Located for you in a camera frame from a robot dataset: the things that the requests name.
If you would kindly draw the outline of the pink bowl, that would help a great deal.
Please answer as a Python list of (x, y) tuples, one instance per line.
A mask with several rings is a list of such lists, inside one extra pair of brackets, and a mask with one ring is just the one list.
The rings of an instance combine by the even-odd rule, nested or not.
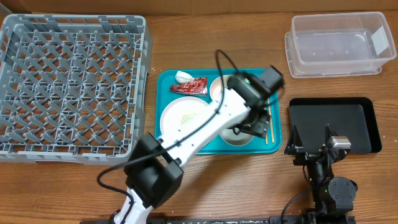
[(221, 78), (220, 77), (217, 77), (213, 80), (213, 82), (210, 85), (209, 93), (210, 93), (210, 98), (212, 101), (221, 99), (222, 89), (221, 89)]

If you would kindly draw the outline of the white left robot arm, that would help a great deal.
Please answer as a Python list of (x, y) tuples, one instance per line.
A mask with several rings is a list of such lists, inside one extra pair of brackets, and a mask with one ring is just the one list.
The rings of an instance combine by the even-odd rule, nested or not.
[(259, 76), (236, 72), (229, 76), (221, 98), (185, 124), (158, 138), (143, 135), (124, 166), (128, 195), (111, 223), (145, 223), (152, 209), (178, 190), (189, 160), (224, 130), (265, 138), (270, 120), (267, 100), (282, 85), (283, 75), (273, 66)]

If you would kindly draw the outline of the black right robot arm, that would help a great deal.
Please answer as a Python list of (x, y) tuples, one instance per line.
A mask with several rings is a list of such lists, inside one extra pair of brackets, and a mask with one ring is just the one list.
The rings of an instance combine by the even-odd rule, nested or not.
[[(353, 210), (358, 185), (346, 177), (336, 177), (331, 165), (343, 160), (351, 150), (351, 143), (346, 136), (339, 136), (330, 125), (325, 126), (325, 143), (317, 153), (304, 148), (299, 131), (295, 125), (291, 127), (289, 141), (284, 153), (294, 155), (293, 164), (303, 168), (308, 190), (291, 199), (280, 215), (281, 223), (306, 224), (355, 224), (355, 217), (348, 213)], [(288, 207), (306, 194), (312, 194), (313, 208), (306, 209), (302, 214), (286, 218)]]

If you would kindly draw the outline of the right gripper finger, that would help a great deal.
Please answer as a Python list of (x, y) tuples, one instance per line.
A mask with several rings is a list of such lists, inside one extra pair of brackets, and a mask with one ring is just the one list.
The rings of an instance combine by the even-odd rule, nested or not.
[(334, 146), (334, 139), (337, 136), (337, 133), (333, 130), (333, 128), (327, 124), (325, 126), (325, 146)]
[(290, 137), (287, 141), (284, 154), (297, 155), (303, 153), (303, 143), (295, 124), (291, 126)]

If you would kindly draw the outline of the grey bowl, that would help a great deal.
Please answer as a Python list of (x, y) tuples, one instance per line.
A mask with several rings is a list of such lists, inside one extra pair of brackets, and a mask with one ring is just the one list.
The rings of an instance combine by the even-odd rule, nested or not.
[(235, 134), (232, 129), (222, 130), (220, 137), (231, 146), (244, 146), (254, 139), (254, 136), (246, 133)]

